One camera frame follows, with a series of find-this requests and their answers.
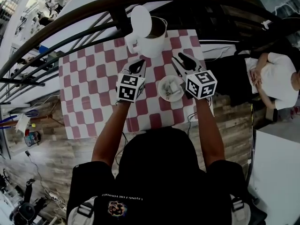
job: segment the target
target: checkered tablecloth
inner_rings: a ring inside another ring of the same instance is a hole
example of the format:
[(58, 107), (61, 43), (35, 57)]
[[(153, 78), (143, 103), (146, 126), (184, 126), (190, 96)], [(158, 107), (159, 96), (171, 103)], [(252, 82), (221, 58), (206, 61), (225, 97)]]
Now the checkered tablecloth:
[(107, 41), (65, 56), (59, 61), (61, 107), (68, 139), (98, 136), (116, 103), (116, 82), (124, 65), (138, 57), (147, 61), (146, 85), (130, 106), (124, 132), (135, 132), (188, 122), (196, 111), (195, 100), (184, 95), (169, 103), (158, 94), (158, 83), (166, 75), (177, 75), (172, 56), (183, 52), (205, 66), (195, 30), (167, 31), (165, 47), (157, 58), (131, 54), (124, 38)]

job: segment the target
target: open lid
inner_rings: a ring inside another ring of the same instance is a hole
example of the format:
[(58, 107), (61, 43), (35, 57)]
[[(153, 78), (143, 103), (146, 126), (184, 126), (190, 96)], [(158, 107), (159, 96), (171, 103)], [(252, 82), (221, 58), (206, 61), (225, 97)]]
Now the open lid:
[(131, 12), (131, 25), (133, 32), (141, 38), (148, 36), (152, 29), (152, 19), (148, 10), (141, 6), (135, 6)]

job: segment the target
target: white pitcher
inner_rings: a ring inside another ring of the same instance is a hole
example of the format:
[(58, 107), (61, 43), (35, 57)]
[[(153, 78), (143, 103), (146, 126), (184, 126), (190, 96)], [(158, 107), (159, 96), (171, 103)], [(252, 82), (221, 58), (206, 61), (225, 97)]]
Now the white pitcher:
[(147, 58), (155, 58), (164, 48), (167, 22), (165, 19), (150, 16), (143, 6), (136, 6), (131, 14), (133, 32), (125, 36), (131, 53), (139, 53)]

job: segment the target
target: bag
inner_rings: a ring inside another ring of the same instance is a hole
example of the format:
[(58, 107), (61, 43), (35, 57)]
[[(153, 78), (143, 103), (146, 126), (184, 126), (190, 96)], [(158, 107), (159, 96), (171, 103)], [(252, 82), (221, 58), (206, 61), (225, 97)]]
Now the bag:
[[(231, 225), (248, 225), (251, 211), (247, 203), (240, 198), (230, 195), (232, 201), (232, 223)], [(74, 208), (69, 215), (67, 225), (93, 225), (94, 223), (94, 203), (97, 197), (92, 197), (79, 207)]]

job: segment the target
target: forearm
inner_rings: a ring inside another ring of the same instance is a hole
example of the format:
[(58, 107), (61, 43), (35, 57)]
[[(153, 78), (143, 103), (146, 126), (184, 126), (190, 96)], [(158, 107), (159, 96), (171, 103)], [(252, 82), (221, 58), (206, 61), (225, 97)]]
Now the forearm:
[(258, 89), (257, 90), (259, 93), (259, 96), (261, 97), (263, 103), (266, 105), (266, 107), (274, 109), (275, 108), (275, 102), (272, 102), (268, 95), (264, 92), (263, 89)]
[(267, 65), (267, 63), (268, 63), (268, 53), (263, 53), (260, 57), (259, 57), (259, 59), (258, 59), (258, 61), (257, 61), (257, 65), (256, 65), (256, 69), (259, 71), (259, 72), (261, 72), (262, 71), (262, 68), (264, 67), (264, 66), (266, 66)]
[(110, 167), (113, 165), (130, 104), (123, 102), (117, 105), (96, 141), (92, 161), (103, 161)]
[(210, 107), (205, 99), (196, 100), (199, 136), (205, 166), (225, 160), (224, 144)]

